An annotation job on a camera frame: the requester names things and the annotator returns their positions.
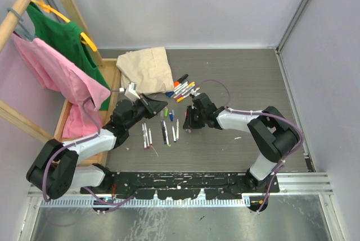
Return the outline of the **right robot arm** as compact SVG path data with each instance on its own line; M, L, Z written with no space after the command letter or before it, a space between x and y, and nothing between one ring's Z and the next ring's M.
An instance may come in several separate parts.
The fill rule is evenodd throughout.
M216 107L205 93L195 93L191 98L192 105L186 108L184 129L208 126L218 130L243 131L253 137L260 155L246 171L245 184L254 193L262 191L270 174L303 144L302 131L273 106L262 111L240 111L225 106Z

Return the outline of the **dark blue cap marker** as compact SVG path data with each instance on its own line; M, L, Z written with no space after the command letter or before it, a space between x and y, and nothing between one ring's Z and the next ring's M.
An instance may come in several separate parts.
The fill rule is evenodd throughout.
M175 97L178 96L179 94L181 94L182 92L184 92L189 86L190 86L190 85L184 86L182 89L180 89L179 91L177 91L174 96L175 96Z

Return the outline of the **teal cap white marker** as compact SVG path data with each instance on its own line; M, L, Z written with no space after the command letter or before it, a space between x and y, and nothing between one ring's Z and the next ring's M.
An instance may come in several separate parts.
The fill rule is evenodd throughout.
M180 90L182 90L183 88L185 88L186 86L188 86L188 81L184 82L183 84L181 84L179 86L179 88L176 88L174 93L178 93Z

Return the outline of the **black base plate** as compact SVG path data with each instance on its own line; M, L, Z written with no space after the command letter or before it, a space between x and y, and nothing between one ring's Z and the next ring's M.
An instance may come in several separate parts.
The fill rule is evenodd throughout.
M95 194L112 194L117 198L161 200L195 199L201 192L206 200L241 199L244 193L265 193L271 177L265 181L250 180L243 172L111 172L97 187Z

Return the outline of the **green shirt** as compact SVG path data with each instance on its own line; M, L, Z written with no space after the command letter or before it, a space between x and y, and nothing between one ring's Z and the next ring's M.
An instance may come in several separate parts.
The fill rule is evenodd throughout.
M80 41L82 29L77 24L63 24L49 18L34 2L29 3L26 12L34 25L35 37L65 56L105 88L110 88L87 47Z

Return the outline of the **red cap white pen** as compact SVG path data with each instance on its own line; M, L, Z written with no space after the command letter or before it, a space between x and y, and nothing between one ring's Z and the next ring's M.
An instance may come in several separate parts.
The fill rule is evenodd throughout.
M151 129L148 129L148 139L149 139L149 145L152 146L152 145L153 145L153 141L152 141L152 132L151 132Z

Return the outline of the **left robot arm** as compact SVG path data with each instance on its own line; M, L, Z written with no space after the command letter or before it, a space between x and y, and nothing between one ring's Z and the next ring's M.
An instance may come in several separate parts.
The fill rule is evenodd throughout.
M40 189L45 201L62 197L69 189L93 187L100 194L108 193L113 181L102 166L81 166L86 159L122 145L129 129L142 119L151 119L168 103L141 94L139 99L119 101L109 122L96 133L74 141L47 141L26 174L26 179Z

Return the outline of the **green cap rainbow pen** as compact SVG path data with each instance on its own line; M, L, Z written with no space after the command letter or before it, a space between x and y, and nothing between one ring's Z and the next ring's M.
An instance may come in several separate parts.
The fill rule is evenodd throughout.
M168 147L170 147L170 142L169 142L169 136L168 136L168 129L167 129L167 125L165 120L163 120L163 125L164 125L164 131L165 131L165 141L166 141L166 145Z

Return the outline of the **grey end white marker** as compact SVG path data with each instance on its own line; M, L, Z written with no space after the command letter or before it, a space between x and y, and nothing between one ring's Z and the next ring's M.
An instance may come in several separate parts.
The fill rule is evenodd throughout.
M175 138L176 138L176 141L179 140L179 119L177 119L177 121L176 121Z

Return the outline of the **grey hanger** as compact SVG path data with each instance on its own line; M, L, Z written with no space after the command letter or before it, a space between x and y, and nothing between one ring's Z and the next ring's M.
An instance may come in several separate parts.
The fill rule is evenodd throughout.
M18 19L18 28L15 31L19 34L22 34L28 41L33 41L35 39L35 35L31 34L28 29L23 25L23 18L22 16L17 13L13 8L7 8L7 12L12 12Z

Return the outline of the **dark purple clear pen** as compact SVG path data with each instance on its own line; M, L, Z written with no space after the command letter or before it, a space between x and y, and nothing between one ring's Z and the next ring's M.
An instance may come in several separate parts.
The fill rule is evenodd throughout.
M160 125L161 125L161 133L162 133L162 137L163 137L163 142L164 142L164 144L167 144L163 120L161 120Z

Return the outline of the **orange black highlighter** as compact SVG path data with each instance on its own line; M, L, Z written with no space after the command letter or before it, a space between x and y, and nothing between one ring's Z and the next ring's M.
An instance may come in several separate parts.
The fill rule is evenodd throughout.
M182 75L175 83L174 87L176 88L178 85L182 84L188 78L188 74Z

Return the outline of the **beige folded cloth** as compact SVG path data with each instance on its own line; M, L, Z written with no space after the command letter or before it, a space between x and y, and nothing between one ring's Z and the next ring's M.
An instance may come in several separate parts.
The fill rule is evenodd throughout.
M136 92L143 94L166 93L174 89L174 80L164 47L129 51L118 56L120 85L126 88L137 84Z

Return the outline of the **blue end white marker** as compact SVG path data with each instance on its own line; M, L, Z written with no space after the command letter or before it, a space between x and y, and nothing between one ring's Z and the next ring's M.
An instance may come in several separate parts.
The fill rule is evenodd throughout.
M174 142L176 143L177 142L177 135L176 135L176 129L174 126L172 126L172 132L173 132L173 139L174 139Z

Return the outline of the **pink shirt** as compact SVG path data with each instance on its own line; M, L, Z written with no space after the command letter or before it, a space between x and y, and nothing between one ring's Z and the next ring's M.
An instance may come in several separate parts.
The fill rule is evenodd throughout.
M110 91L39 38L28 41L16 32L12 40L26 65L44 88L60 92L71 104L63 138L80 138L98 132L98 112Z

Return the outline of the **wooden clothes rack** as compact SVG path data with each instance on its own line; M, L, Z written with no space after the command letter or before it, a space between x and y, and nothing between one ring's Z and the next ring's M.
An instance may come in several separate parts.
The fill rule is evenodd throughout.
M120 71L114 60L92 60L93 43L73 0L63 0L69 15L59 24L45 16L42 1L17 0L1 24L1 46L12 40L40 85L65 97L53 138L72 143L95 135L110 121L118 101Z

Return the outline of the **yellow hanger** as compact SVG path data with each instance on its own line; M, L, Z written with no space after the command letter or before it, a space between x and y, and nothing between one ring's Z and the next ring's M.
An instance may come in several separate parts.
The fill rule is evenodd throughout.
M56 9L52 8L50 5L46 4L44 2L44 0L31 0L33 3L36 3L37 5L40 6L40 8L45 11L46 13L53 13L56 16L58 16L60 19L62 19L65 23L69 23L70 20L63 15L62 13L58 12ZM89 38L89 36L85 33L85 32L81 32L80 33L80 41L85 44L88 45L92 51L97 51L97 47L96 45L92 42L92 40Z

